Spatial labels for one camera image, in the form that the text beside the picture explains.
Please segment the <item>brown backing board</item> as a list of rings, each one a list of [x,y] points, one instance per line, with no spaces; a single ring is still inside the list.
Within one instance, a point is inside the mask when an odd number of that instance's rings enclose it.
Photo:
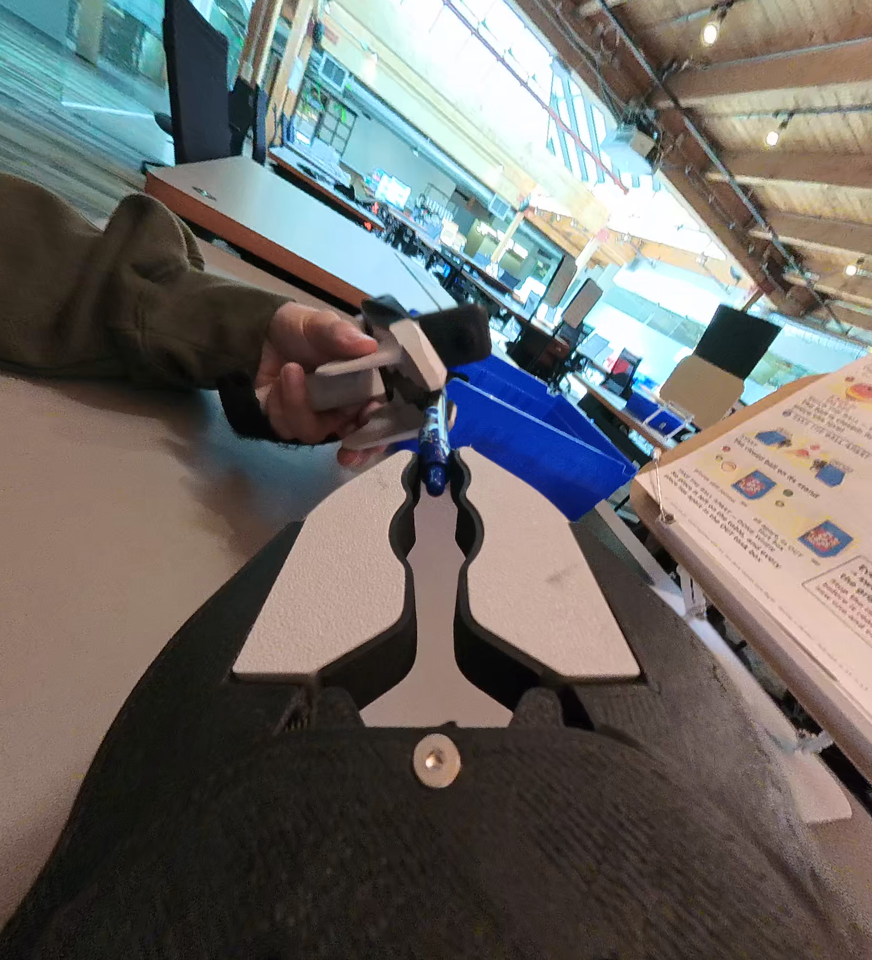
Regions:
[[[698,585],[711,603],[739,631],[742,639],[771,666],[796,699],[820,726],[833,736],[853,766],[872,784],[872,715],[845,690],[816,659],[784,628],[751,592],[692,534],[675,521],[665,521],[650,481],[656,467],[671,466],[697,450],[719,446],[731,429],[743,426],[809,385],[821,380],[817,374],[788,384],[765,399],[727,416],[691,439],[667,450],[658,461],[637,474],[632,489],[634,510],[665,550],[684,570],[681,582]]]

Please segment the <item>ceiling projector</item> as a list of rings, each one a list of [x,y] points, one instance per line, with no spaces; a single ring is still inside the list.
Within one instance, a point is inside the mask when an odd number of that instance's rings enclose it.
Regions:
[[[655,174],[658,153],[658,137],[634,124],[619,125],[600,144],[600,154],[613,170],[637,177]]]

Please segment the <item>beige and black divider panel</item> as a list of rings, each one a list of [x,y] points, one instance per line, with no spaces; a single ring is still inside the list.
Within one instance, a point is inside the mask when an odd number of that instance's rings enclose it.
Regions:
[[[720,305],[693,352],[661,385],[663,403],[688,414],[700,430],[730,414],[781,328],[769,319]]]

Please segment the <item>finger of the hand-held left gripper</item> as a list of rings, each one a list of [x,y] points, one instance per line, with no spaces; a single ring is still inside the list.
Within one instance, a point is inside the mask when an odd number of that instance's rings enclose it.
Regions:
[[[375,414],[341,441],[346,452],[378,452],[414,441],[426,421],[425,414]]]
[[[403,318],[390,325],[397,350],[392,369],[423,392],[441,392],[446,366],[415,318]]]

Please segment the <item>blue plastic bin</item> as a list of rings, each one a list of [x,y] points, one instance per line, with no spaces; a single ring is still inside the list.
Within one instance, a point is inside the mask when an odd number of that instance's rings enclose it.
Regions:
[[[495,355],[446,383],[455,449],[473,448],[548,498],[572,522],[629,484],[636,466],[574,404]]]

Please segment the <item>person's left hand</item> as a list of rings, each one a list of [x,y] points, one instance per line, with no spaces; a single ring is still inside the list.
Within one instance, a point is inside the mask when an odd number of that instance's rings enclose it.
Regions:
[[[316,412],[305,376],[323,364],[376,350],[374,339],[332,310],[294,302],[281,306],[270,323],[254,378],[256,398],[276,437],[286,444],[312,447],[344,439],[365,426],[381,402]]]

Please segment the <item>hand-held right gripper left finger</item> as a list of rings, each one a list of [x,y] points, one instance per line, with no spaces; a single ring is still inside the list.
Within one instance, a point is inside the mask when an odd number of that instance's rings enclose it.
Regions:
[[[409,612],[416,459],[394,453],[310,511],[233,673],[314,682],[368,652]]]

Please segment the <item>person's left forearm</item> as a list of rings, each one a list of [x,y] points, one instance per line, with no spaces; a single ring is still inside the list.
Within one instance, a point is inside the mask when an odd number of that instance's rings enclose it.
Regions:
[[[283,297],[204,270],[189,230],[143,194],[105,226],[0,171],[0,368],[254,402],[292,331]]]

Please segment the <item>blue ballpoint pen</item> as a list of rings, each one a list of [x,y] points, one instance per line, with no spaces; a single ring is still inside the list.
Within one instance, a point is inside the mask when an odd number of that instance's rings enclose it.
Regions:
[[[418,431],[418,474],[431,498],[439,498],[447,485],[451,452],[449,434],[455,413],[455,404],[447,397],[445,389],[433,394],[422,411]]]

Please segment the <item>printed instruction sheet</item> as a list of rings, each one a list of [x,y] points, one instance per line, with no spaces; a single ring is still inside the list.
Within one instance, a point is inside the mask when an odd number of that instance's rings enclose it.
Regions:
[[[872,721],[872,353],[634,486]]]

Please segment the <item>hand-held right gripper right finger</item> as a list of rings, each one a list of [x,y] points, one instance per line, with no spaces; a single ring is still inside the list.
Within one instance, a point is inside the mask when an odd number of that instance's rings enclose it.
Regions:
[[[568,519],[473,448],[458,452],[479,544],[467,561],[474,624],[544,675],[630,681],[639,666]]]

